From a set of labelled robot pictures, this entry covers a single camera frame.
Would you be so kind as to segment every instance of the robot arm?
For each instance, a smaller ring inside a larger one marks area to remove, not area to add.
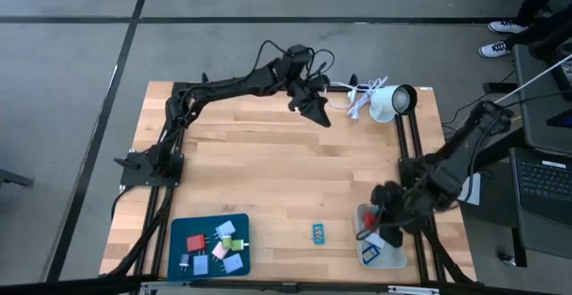
[[[260,69],[253,69],[244,77],[211,82],[203,74],[202,84],[187,83],[167,99],[165,123],[157,143],[142,156],[116,158],[115,162],[123,166],[124,174],[127,172],[130,177],[141,177],[136,172],[148,172],[143,174],[149,176],[145,182],[153,182],[154,178],[180,175],[181,161],[172,155],[172,150],[180,139],[181,130],[188,128],[208,103],[244,95],[266,97],[285,89],[286,94],[292,97],[288,104],[292,112],[298,109],[302,116],[324,127],[330,127],[330,120],[324,110],[327,99],[318,94],[319,90],[330,84],[329,79],[319,73],[309,80],[302,80],[300,77],[313,59],[311,48],[296,45],[285,51],[282,58],[276,58]]]
[[[393,247],[403,242],[401,230],[422,232],[456,282],[472,283],[455,265],[437,235],[427,225],[433,211],[450,208],[461,192],[467,176],[475,169],[478,151],[492,136],[508,131],[512,111],[491,101],[478,103],[463,128],[434,154],[400,162],[401,186],[396,182],[377,185],[371,203],[379,206],[378,223],[356,238],[363,240],[379,228],[379,234]]]

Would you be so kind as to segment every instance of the sneaker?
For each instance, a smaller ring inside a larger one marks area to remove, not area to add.
[[[526,29],[528,29],[528,27],[517,25],[513,21],[493,21],[489,23],[489,30],[494,33],[516,34]]]
[[[510,54],[510,50],[507,49],[507,43],[504,41],[479,48],[479,55],[485,58],[496,58],[508,54]]]

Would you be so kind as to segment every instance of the blue tray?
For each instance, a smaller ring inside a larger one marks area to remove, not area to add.
[[[169,248],[169,265],[167,267],[167,280],[186,282],[216,277],[243,276],[250,273],[250,246],[245,247],[242,251],[229,250],[228,254],[226,254],[226,257],[234,254],[240,254],[240,259],[242,259],[242,264],[244,265],[241,269],[237,269],[230,274],[225,273],[221,268],[223,265],[222,260],[213,260],[211,251],[213,251],[216,243],[219,241],[215,237],[215,227],[229,220],[236,229],[232,238],[234,240],[244,240],[244,242],[250,243],[248,237],[248,216],[246,214],[215,215],[173,220],[171,223],[171,241]],[[193,275],[193,256],[198,255],[198,252],[187,252],[187,237],[200,233],[204,233],[208,238],[205,251],[205,254],[208,255],[208,274],[195,276]],[[186,272],[182,272],[181,267],[179,266],[182,254],[190,254],[189,267]]]

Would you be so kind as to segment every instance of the gray concrete floor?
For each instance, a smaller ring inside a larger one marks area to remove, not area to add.
[[[0,0],[0,15],[130,16],[136,1]],[[147,0],[142,15],[492,17],[514,14],[521,1]],[[36,180],[32,190],[0,189],[0,284],[36,282],[40,276],[126,29],[125,24],[0,24],[0,168]],[[391,84],[434,87],[443,120],[480,96],[482,83],[512,70],[510,57],[479,57],[479,46],[499,39],[484,25],[139,25],[63,279],[97,275],[121,176],[113,158],[130,147],[147,82],[198,80],[201,72],[213,80],[244,74],[267,38],[282,46],[331,49],[336,64],[328,74],[334,80],[346,81],[355,72],[361,80],[389,75]],[[268,48],[263,61],[276,55]],[[509,245],[508,229],[467,220],[467,230],[482,282],[572,292],[572,261],[528,252],[526,270],[504,266],[495,251]]]

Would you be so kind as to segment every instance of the small blue object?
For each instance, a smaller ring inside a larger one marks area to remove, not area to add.
[[[187,267],[189,267],[189,254],[182,254],[181,261],[179,263],[182,272],[187,271]]]
[[[379,249],[374,246],[371,245],[368,248],[364,249],[364,251],[361,252],[361,257],[362,259],[364,259],[364,264],[369,264],[372,260],[374,260],[376,257],[378,257],[380,254]]]
[[[230,220],[214,229],[216,230],[216,235],[220,240],[223,239],[223,236],[230,236],[236,232],[236,229],[234,229],[234,225]]]
[[[208,256],[200,255],[193,257],[193,274],[208,274]]]
[[[314,223],[312,226],[313,234],[314,234],[314,243],[316,245],[322,245],[325,243],[325,233],[324,233],[324,225],[321,223]]]
[[[223,259],[224,271],[232,273],[237,269],[242,268],[242,259],[240,259],[240,254],[234,254],[230,257]]]

